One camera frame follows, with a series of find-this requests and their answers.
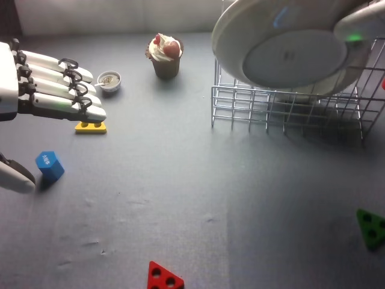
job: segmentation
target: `triangular block with holes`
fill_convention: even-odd
[[[385,243],[385,218],[363,209],[357,210],[357,218],[368,249],[374,250]]]
[[[107,132],[107,128],[102,123],[87,123],[87,122],[79,122],[78,125],[75,126],[75,131],[77,134],[105,134]]]
[[[184,281],[154,261],[150,262],[147,289],[183,289]]]

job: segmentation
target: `red object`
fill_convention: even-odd
[[[161,44],[161,36],[159,34],[155,36],[154,44],[156,45]]]
[[[150,262],[147,289],[183,289],[184,281],[154,261]]]
[[[180,48],[177,42],[172,41],[170,44],[163,47],[164,54],[172,59],[179,58]]]

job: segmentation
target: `whipped cream frosting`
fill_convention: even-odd
[[[149,45],[149,52],[151,53],[151,56],[156,60],[156,61],[172,61],[173,59],[171,57],[168,57],[167,55],[165,55],[164,51],[163,51],[163,47],[169,43],[171,43],[172,41],[175,41],[176,43],[178,43],[179,45],[179,57],[182,56],[182,53],[183,51],[181,50],[180,48],[180,43],[178,40],[170,37],[170,36],[166,36],[166,35],[163,35],[163,34],[160,34],[158,33],[159,36],[161,37],[161,42],[159,45],[157,44],[154,44],[154,40],[155,38],[151,41],[150,45]]]

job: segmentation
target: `brown cupcake wrapper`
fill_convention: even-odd
[[[146,49],[145,55],[146,55],[146,57],[149,60],[151,60],[151,62],[153,64],[153,67],[155,69],[156,76],[158,76],[161,79],[172,79],[179,72],[179,63],[180,63],[180,58],[182,57],[183,52],[184,52],[184,46],[183,46],[183,43],[179,39],[175,38],[175,40],[177,40],[179,42],[180,50],[182,51],[182,54],[180,55],[180,57],[178,59],[174,59],[174,60],[171,60],[171,61],[158,61],[158,60],[155,60],[151,56],[151,53],[149,51],[149,46],[150,46],[151,42],[149,42],[149,44],[147,45],[147,49]]]

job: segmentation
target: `white wall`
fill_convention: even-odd
[[[15,0],[24,35],[212,31],[221,0]]]

